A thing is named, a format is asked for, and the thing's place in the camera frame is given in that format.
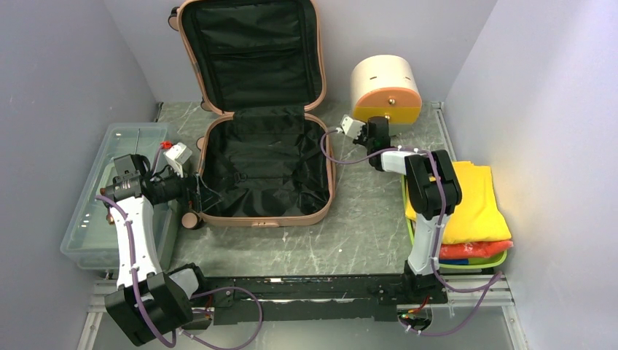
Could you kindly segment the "red white tie-dye cloth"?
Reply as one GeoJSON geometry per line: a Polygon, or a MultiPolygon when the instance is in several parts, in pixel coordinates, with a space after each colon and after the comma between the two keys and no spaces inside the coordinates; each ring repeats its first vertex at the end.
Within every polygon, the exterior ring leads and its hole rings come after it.
{"type": "Polygon", "coordinates": [[[439,258],[441,260],[491,258],[513,246],[514,244],[511,240],[443,244],[439,249],[439,258]]]}

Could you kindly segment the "cream orange drawer cabinet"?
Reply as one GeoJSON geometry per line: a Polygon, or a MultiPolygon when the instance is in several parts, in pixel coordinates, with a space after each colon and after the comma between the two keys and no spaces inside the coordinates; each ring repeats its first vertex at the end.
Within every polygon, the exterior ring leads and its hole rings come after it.
{"type": "Polygon", "coordinates": [[[351,116],[388,120],[392,136],[409,131],[421,113],[422,98],[410,64],[397,55],[373,55],[351,73],[351,116]]]}

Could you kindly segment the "pink hard-shell suitcase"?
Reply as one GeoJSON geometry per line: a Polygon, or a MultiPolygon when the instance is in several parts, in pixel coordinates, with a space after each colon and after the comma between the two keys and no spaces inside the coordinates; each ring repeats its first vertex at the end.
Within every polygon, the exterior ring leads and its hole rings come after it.
{"type": "Polygon", "coordinates": [[[186,1],[168,24],[183,42],[215,120],[196,174],[222,201],[199,218],[220,226],[307,226],[335,196],[318,10],[311,1],[186,1]]]}

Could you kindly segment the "yellow cloth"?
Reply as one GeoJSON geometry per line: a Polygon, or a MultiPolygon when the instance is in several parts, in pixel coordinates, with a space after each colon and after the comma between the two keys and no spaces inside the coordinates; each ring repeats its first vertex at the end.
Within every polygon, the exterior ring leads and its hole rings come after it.
{"type": "Polygon", "coordinates": [[[461,186],[462,201],[445,225],[442,243],[499,242],[511,246],[512,234],[498,210],[490,167],[456,161],[453,168],[461,186]]]}

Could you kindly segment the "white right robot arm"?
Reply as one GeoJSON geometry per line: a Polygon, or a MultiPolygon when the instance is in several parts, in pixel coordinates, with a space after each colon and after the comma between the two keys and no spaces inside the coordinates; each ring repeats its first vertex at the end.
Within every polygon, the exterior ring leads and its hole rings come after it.
{"type": "Polygon", "coordinates": [[[445,149],[393,146],[386,117],[371,117],[366,122],[346,117],[342,129],[354,144],[365,147],[374,169],[400,174],[406,180],[415,228],[401,286],[404,298],[418,303],[438,285],[445,225],[463,197],[450,155],[445,149]]]}

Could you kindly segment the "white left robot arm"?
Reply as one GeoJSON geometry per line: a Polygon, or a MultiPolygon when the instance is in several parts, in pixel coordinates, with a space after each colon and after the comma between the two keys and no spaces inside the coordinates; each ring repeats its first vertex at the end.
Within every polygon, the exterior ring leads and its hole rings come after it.
{"type": "Polygon", "coordinates": [[[222,197],[198,176],[175,172],[161,176],[146,157],[129,154],[114,159],[117,175],[95,197],[108,209],[117,231],[119,274],[117,289],[104,298],[107,313],[135,346],[158,339],[176,344],[174,333],[193,320],[191,306],[207,301],[209,285],[199,267],[186,264],[166,273],[154,240],[154,207],[170,201],[202,212],[222,197]]]}

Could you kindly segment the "blue towel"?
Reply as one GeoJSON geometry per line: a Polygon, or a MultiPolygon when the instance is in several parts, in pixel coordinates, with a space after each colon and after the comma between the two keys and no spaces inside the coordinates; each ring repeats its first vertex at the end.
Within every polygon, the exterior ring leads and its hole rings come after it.
{"type": "Polygon", "coordinates": [[[468,259],[454,259],[454,260],[439,260],[441,265],[469,265],[468,259]]]}

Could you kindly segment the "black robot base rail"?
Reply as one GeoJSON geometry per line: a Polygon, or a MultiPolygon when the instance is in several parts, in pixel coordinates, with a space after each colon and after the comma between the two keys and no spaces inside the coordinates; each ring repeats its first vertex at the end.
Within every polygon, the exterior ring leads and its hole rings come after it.
{"type": "Polygon", "coordinates": [[[373,319],[394,322],[409,309],[448,302],[444,287],[413,290],[404,273],[206,277],[189,305],[208,307],[215,325],[373,319]]]}

